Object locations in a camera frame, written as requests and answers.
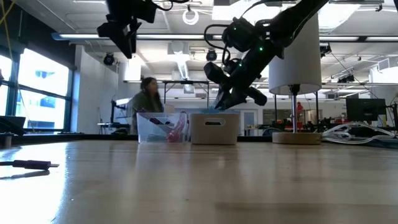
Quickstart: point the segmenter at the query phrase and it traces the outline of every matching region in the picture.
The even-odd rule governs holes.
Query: computer monitor
[[[346,107],[349,121],[377,121],[379,115],[387,115],[385,99],[347,98]]]

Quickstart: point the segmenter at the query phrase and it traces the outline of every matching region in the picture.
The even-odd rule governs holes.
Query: window
[[[22,99],[19,93],[17,96],[16,116],[26,117],[24,128],[63,129],[64,99],[26,90],[21,90],[21,93]]]
[[[66,96],[68,80],[69,69],[66,66],[29,49],[21,55],[19,84]]]
[[[8,81],[11,76],[12,60],[0,55],[0,70],[1,75],[5,81]]]
[[[0,116],[6,115],[8,86],[0,86]]]

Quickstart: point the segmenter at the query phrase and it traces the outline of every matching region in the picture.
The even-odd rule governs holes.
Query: clear plastic bin
[[[181,113],[137,113],[138,141],[184,143],[190,136],[188,115]]]

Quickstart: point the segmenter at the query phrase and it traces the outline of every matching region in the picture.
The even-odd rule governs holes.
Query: desk
[[[0,167],[0,223],[396,223],[397,158],[339,144],[22,146],[0,161],[60,167]]]

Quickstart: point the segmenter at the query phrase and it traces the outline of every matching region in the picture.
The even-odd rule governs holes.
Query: cardboard box
[[[190,114],[192,144],[233,145],[238,140],[238,114]]]

